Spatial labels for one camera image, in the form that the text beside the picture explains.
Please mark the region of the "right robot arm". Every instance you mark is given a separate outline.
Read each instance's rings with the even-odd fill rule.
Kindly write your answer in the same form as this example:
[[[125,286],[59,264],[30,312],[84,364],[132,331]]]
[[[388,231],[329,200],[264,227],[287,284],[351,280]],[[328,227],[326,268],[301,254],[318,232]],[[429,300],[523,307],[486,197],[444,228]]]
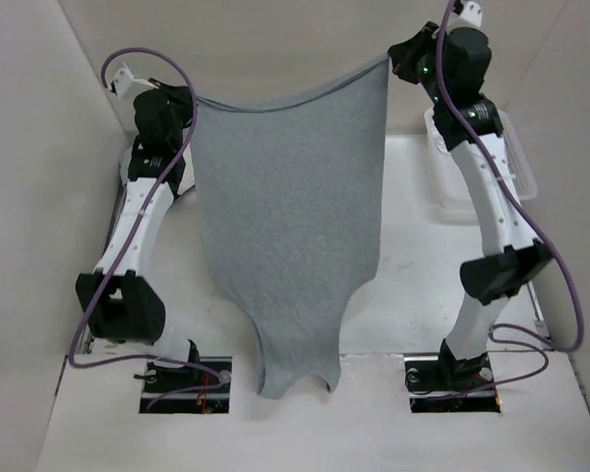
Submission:
[[[405,381],[418,394],[471,390],[488,378],[488,339],[502,310],[552,256],[515,209],[502,120],[481,92],[492,58],[487,36],[428,22],[388,55],[393,74],[421,85],[433,102],[435,127],[468,188],[483,251],[460,267],[464,297],[438,357],[407,362]]]

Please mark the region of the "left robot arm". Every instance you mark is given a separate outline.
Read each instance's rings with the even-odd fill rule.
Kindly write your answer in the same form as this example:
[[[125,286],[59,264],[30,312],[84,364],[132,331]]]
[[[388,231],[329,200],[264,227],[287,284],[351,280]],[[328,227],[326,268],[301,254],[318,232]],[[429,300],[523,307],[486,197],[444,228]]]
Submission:
[[[76,292],[94,338],[135,348],[187,392],[201,380],[196,344],[167,321],[146,270],[162,220],[182,192],[195,101],[186,86],[149,83],[133,100],[138,133],[121,159],[120,215],[101,259],[79,274]]]

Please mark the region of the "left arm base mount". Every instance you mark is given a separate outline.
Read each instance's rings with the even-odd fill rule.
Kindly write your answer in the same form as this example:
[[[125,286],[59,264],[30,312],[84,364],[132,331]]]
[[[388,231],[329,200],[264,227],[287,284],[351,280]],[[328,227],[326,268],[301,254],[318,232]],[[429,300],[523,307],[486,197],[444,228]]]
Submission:
[[[139,412],[142,414],[227,414],[230,408],[231,357],[202,357],[200,364],[220,375],[196,369],[167,369],[147,363],[134,374],[141,383]]]

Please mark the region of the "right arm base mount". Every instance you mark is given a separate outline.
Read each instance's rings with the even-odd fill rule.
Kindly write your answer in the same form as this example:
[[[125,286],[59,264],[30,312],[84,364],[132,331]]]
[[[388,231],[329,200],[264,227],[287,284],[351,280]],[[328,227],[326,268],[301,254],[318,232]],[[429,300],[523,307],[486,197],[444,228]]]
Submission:
[[[438,356],[404,359],[405,386],[412,413],[500,413],[494,374],[487,354],[463,365]]]

